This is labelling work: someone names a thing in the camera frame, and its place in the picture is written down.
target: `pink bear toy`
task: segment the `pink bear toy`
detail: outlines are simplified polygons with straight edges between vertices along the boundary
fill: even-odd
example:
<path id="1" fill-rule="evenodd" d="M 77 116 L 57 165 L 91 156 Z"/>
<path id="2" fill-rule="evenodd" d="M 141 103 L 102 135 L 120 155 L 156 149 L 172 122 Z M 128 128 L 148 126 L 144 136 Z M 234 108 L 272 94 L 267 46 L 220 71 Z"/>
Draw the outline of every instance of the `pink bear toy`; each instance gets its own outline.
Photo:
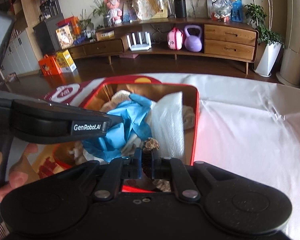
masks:
<path id="1" fill-rule="evenodd" d="M 120 0 L 105 0 L 105 4 L 109 8 L 108 15 L 111 16 L 114 24 L 121 23 L 122 10 L 118 9 Z"/>

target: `pink bag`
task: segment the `pink bag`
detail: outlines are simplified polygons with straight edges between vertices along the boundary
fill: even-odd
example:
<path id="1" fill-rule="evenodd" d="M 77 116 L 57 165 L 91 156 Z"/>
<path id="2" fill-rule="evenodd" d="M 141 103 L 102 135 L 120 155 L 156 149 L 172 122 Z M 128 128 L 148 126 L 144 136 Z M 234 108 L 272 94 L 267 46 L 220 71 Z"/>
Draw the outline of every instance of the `pink bag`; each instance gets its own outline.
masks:
<path id="1" fill-rule="evenodd" d="M 181 49 L 183 44 L 183 32 L 174 27 L 167 35 L 169 49 Z"/>

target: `power outlet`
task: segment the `power outlet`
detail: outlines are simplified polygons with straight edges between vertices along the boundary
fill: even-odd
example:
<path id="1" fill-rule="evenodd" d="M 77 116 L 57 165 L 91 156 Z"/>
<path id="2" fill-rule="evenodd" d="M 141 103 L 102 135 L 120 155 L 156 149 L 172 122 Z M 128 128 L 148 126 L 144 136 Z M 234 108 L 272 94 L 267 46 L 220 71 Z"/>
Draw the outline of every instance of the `power outlet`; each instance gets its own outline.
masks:
<path id="1" fill-rule="evenodd" d="M 155 24 L 153 27 L 155 28 L 156 31 L 162 32 L 161 24 Z"/>

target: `drawer handle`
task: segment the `drawer handle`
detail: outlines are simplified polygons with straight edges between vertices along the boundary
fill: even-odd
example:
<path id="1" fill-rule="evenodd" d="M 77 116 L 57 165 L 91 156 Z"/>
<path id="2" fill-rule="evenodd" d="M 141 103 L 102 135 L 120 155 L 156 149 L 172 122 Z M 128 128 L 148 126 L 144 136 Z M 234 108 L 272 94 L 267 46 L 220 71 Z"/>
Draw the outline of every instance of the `drawer handle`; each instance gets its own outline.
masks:
<path id="1" fill-rule="evenodd" d="M 223 48 L 223 50 L 237 51 L 236 49 L 231 49 L 231 48 Z"/>
<path id="2" fill-rule="evenodd" d="M 228 34 L 228 35 L 231 35 L 231 36 L 238 37 L 238 35 L 237 35 L 237 34 L 235 34 L 235 33 L 225 33 L 225 34 Z"/>

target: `white router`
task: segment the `white router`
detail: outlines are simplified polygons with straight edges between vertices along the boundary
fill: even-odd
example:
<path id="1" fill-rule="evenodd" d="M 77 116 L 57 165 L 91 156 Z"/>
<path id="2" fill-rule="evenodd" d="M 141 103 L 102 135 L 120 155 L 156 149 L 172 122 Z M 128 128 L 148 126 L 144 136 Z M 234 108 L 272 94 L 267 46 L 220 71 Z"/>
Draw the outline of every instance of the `white router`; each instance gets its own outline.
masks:
<path id="1" fill-rule="evenodd" d="M 142 43 L 142 38 L 141 38 L 141 32 L 138 32 L 138 36 L 139 36 L 139 44 L 137 44 L 136 42 L 136 36 L 134 33 L 132 33 L 132 39 L 133 39 L 133 45 L 131 45 L 131 41 L 130 41 L 130 36 L 129 34 L 127 35 L 127 41 L 128 41 L 128 45 L 131 51 L 138 51 L 138 50 L 148 50 L 151 48 L 151 39 L 150 39 L 150 33 L 149 32 L 145 32 L 146 34 L 146 43 Z"/>

